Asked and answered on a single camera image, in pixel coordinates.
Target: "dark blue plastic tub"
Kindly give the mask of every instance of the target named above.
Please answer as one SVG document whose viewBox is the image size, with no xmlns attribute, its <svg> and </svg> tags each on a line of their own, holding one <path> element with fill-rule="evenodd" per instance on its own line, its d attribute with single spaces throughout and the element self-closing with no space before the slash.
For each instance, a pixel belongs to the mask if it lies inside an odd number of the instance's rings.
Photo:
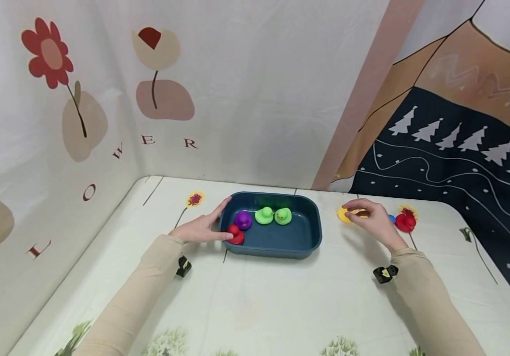
<svg viewBox="0 0 510 356">
<path fill-rule="evenodd" d="M 260 225 L 255 211 L 270 206 L 273 211 L 289 208 L 292 221 L 278 225 L 273 221 Z M 231 202 L 221 214 L 219 230 L 227 231 L 239 211 L 247 211 L 253 218 L 251 228 L 244 231 L 242 245 L 225 241 L 225 247 L 234 254 L 286 259 L 305 259 L 322 242 L 320 214 L 316 204 L 305 196 L 241 191 L 232 195 Z"/>
</svg>

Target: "black wrist strap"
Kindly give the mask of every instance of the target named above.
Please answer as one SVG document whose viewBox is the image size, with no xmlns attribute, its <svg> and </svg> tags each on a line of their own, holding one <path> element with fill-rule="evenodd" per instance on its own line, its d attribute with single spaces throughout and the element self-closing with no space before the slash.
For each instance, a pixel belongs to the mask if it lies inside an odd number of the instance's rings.
<svg viewBox="0 0 510 356">
<path fill-rule="evenodd" d="M 176 275 L 184 278 L 185 275 L 191 269 L 191 262 L 188 261 L 184 255 L 182 255 L 180 257 L 180 259 L 178 259 L 178 265 L 179 265 L 179 269 L 177 270 Z"/>
<path fill-rule="evenodd" d="M 394 265 L 390 265 L 389 267 L 378 267 L 373 270 L 373 274 L 379 284 L 389 282 L 394 276 L 397 276 L 398 272 L 399 269 Z"/>
</svg>

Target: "beige sleeve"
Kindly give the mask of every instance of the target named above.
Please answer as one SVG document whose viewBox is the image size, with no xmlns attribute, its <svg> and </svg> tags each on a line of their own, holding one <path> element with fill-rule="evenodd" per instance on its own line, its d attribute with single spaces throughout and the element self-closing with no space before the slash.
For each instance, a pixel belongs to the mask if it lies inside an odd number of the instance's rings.
<svg viewBox="0 0 510 356">
<path fill-rule="evenodd" d="M 183 246 L 177 237 L 158 236 L 73 355 L 128 355 L 158 298 L 174 278 Z"/>
<path fill-rule="evenodd" d="M 391 264 L 399 269 L 397 293 L 412 312 L 427 356 L 485 356 L 423 252 L 404 248 L 393 254 Z"/>
</svg>

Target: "rubber duck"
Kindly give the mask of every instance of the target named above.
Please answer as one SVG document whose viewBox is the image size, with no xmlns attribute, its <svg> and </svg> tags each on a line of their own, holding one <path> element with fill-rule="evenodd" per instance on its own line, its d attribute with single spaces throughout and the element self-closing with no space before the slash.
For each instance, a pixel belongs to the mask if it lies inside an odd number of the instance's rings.
<svg viewBox="0 0 510 356">
<path fill-rule="evenodd" d="M 240 231 L 239 226 L 229 225 L 227 232 L 233 234 L 233 239 L 227 240 L 228 243 L 233 245 L 242 245 L 245 242 L 245 235 Z"/>
<path fill-rule="evenodd" d="M 340 207 L 340 209 L 338 209 L 338 219 L 343 222 L 344 224 L 350 224 L 351 221 L 349 220 L 348 217 L 346 217 L 346 213 L 348 212 L 348 209 L 344 209 L 342 207 Z"/>
<path fill-rule="evenodd" d="M 352 210 L 352 211 L 350 211 L 350 213 L 352 213 L 352 214 L 358 214 L 358 213 L 361 213 L 362 211 L 365 211 L 365 209 L 356 209 L 356 210 Z M 347 209 L 344 209 L 344 208 L 340 207 L 340 208 L 338 209 L 338 213 L 337 213 L 337 215 L 338 215 L 338 219 L 339 219 L 340 221 L 342 221 L 344 224 L 351 224 L 351 223 L 352 223 L 352 221 L 351 221 L 351 220 L 349 220 L 349 218 L 346 216 L 346 213 L 347 213 L 347 212 L 348 212 L 348 210 L 347 210 Z M 359 217 L 361 217 L 361 218 L 363 218 L 363 219 L 367 219 L 367 218 L 368 218 L 368 216 L 367 216 L 367 215 L 361 215 L 361 214 L 358 214 L 358 216 L 359 216 Z"/>
<path fill-rule="evenodd" d="M 282 208 L 275 211 L 275 221 L 278 225 L 286 225 L 292 221 L 292 212 L 289 208 Z"/>
<path fill-rule="evenodd" d="M 412 232 L 417 225 L 417 221 L 413 215 L 399 214 L 396 216 L 396 228 L 405 233 Z"/>
<path fill-rule="evenodd" d="M 255 211 L 255 220 L 261 225 L 267 225 L 273 222 L 273 210 L 265 206 L 261 210 Z"/>
<path fill-rule="evenodd" d="M 233 222 L 235 222 L 235 225 L 239 226 L 239 229 L 247 230 L 251 227 L 251 224 L 253 224 L 253 218 L 246 211 L 239 211 Z"/>
</svg>

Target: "purple rubber duck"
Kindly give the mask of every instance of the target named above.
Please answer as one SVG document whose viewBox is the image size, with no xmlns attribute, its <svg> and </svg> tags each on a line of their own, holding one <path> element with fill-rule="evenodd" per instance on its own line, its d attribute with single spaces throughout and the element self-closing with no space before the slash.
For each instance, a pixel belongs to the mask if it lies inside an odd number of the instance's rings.
<svg viewBox="0 0 510 356">
<path fill-rule="evenodd" d="M 251 227 L 251 224 L 253 224 L 253 218 L 246 211 L 240 211 L 235 216 L 233 222 L 235 222 L 235 225 L 237 225 L 240 230 L 247 230 Z"/>
</svg>

